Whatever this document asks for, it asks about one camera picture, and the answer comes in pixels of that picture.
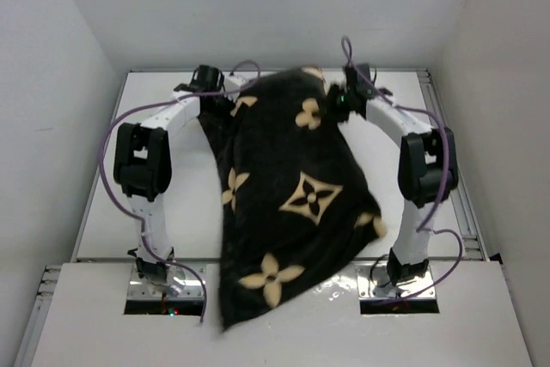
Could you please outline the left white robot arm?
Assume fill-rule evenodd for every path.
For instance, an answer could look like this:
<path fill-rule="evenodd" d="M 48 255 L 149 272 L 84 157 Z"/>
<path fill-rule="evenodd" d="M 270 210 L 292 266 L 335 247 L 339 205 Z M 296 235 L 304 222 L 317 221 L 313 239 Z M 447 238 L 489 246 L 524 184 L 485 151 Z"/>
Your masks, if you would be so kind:
<path fill-rule="evenodd" d="M 130 214 L 137 219 L 137 273 L 154 286 L 168 289 L 177 272 L 170 265 L 174 248 L 168 239 L 164 193 L 172 179 L 174 138 L 201 113 L 226 114 L 235 107 L 235 94 L 247 82 L 233 72 L 200 65 L 188 83 L 174 87 L 169 104 L 137 123 L 118 127 L 113 179 L 127 197 Z"/>

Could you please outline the black floral pillowcase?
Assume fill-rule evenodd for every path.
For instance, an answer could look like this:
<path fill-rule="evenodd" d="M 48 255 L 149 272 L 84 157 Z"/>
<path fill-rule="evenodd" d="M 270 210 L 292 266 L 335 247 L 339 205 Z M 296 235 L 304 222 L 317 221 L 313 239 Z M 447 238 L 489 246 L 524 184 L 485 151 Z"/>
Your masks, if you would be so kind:
<path fill-rule="evenodd" d="M 308 66 L 262 77 L 199 123 L 223 209 L 222 330 L 298 297 L 347 266 L 387 229 L 336 122 L 327 81 Z"/>

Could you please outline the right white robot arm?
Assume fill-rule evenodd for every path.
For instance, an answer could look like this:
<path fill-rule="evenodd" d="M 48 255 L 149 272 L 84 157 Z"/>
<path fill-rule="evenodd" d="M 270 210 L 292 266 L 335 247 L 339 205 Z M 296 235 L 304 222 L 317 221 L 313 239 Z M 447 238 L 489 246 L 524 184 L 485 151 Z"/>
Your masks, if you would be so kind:
<path fill-rule="evenodd" d="M 343 67 L 345 83 L 330 87 L 324 117 L 345 122 L 350 113 L 357 113 L 400 150 L 397 182 L 405 204 L 386 266 L 388 282 L 396 286 L 428 270 L 433 218 L 438 206 L 458 185 L 455 138 L 441 121 L 430 125 L 416 117 L 418 113 L 431 113 L 392 101 L 391 92 L 375 87 L 369 69 L 352 63 Z"/>

